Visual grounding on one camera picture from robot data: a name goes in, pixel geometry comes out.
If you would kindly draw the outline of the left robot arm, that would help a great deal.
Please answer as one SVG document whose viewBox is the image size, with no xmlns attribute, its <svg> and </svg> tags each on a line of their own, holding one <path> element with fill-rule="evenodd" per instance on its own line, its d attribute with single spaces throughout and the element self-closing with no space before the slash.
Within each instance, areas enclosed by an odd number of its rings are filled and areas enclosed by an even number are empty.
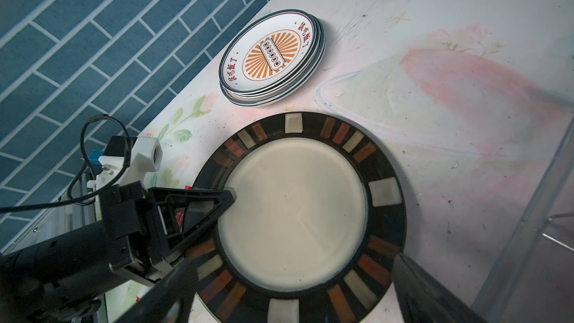
<svg viewBox="0 0 574 323">
<path fill-rule="evenodd" d="M 101 220 L 1 258 L 7 305 L 27 322 L 69 322 L 129 281 L 149 292 L 122 322 L 186 322 L 200 280 L 185 252 L 235 203 L 228 190 L 115 185 Z"/>
</svg>

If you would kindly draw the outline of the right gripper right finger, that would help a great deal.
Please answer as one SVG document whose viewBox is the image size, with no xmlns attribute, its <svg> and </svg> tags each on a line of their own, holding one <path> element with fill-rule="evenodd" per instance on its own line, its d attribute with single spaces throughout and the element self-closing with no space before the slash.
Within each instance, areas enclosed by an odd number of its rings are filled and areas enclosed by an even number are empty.
<svg viewBox="0 0 574 323">
<path fill-rule="evenodd" d="M 485 323 L 475 311 L 405 254 L 394 258 L 392 278 L 405 322 Z"/>
</svg>

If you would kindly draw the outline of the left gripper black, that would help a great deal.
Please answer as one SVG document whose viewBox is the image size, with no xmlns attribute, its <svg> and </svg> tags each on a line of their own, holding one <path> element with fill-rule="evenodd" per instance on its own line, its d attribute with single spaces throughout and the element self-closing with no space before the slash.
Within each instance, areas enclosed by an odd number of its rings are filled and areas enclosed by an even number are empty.
<svg viewBox="0 0 574 323">
<path fill-rule="evenodd" d="M 112 273 L 153 287 L 235 202 L 232 190 L 112 185 L 100 194 Z"/>
</svg>

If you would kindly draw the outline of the black plate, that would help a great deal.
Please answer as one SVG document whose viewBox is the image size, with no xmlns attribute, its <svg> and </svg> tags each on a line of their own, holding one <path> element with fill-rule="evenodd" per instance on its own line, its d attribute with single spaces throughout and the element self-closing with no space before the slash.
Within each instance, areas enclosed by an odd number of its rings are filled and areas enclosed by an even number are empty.
<svg viewBox="0 0 574 323">
<path fill-rule="evenodd" d="M 263 118 L 219 146 L 194 188 L 236 196 L 187 253 L 219 322 L 359 322 L 387 293 L 404 194 L 355 125 L 315 112 Z"/>
</svg>

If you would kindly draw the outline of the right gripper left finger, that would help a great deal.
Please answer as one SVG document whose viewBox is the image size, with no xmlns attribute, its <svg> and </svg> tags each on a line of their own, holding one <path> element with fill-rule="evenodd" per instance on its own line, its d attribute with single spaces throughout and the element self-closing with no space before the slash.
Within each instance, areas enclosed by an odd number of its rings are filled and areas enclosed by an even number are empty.
<svg viewBox="0 0 574 323">
<path fill-rule="evenodd" d="M 116 322 L 188 322 L 199 275 L 185 258 Z"/>
</svg>

